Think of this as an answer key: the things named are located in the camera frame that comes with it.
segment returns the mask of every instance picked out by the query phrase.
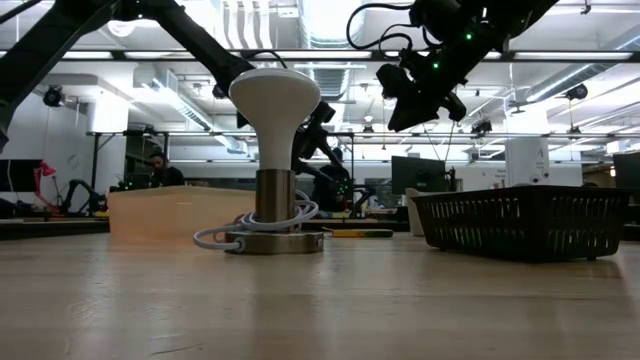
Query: wooden table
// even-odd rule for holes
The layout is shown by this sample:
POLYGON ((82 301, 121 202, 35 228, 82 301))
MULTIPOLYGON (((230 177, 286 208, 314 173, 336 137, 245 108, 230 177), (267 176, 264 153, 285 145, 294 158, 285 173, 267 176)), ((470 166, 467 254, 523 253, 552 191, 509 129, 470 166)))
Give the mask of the wooden table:
POLYGON ((0 242, 2 359, 638 359, 640 244, 528 265, 421 239, 234 256, 0 242))

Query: desk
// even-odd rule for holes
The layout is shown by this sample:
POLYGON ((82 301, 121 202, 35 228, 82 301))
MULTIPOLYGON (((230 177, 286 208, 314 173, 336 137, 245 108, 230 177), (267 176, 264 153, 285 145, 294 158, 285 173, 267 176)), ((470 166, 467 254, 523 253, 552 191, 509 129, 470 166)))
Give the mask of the desk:
POLYGON ((423 239, 314 255, 0 242, 3 359, 637 359, 640 244, 529 265, 423 239))

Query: wall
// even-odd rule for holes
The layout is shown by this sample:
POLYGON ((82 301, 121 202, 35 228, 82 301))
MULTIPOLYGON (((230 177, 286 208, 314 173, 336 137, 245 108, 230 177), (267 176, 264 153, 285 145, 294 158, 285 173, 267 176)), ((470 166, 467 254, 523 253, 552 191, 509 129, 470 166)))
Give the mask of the wall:
MULTIPOLYGON (((258 169, 257 163, 239 164, 202 164, 202 163, 174 163, 187 178, 252 178, 258 169)), ((490 189, 494 183, 499 183, 505 177, 504 164, 474 164, 461 166, 450 164, 456 168, 456 176, 463 180, 465 191, 490 189)), ((351 171, 350 164, 345 164, 351 171)), ((390 179, 390 163, 356 163, 355 179, 357 183, 364 183, 364 179, 390 179)), ((582 185, 581 165, 552 164, 550 169, 551 185, 580 186, 582 185)))
MULTIPOLYGON (((66 107, 49 108, 42 103, 40 96, 30 94, 13 117, 9 143, 0 159, 43 159, 57 170, 57 182, 64 198, 69 180, 89 180, 85 169, 91 167, 92 145, 91 138, 85 135, 86 126, 85 115, 66 107)), ((44 197, 55 204, 56 191, 51 177, 42 178, 41 190, 44 197)), ((0 193, 0 196, 9 201, 35 201, 32 193, 0 193)), ((86 192, 81 190, 76 196, 72 210, 87 199, 86 192)))

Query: metal lamp base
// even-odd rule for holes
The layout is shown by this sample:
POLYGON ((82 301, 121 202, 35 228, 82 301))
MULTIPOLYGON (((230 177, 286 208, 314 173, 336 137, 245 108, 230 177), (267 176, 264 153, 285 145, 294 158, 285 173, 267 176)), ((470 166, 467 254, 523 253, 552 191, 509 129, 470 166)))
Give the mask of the metal lamp base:
POLYGON ((225 240, 226 242, 240 241, 242 244, 238 250, 227 251, 230 254, 311 254, 322 252, 324 233, 228 232, 225 240))

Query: black mesh basket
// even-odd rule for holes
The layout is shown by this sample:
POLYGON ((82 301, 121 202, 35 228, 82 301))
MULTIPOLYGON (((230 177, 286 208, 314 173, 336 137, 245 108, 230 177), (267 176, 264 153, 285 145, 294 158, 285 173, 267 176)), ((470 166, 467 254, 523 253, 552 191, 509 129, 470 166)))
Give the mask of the black mesh basket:
POLYGON ((528 186, 413 198, 430 246, 521 261, 613 255, 631 194, 528 186))

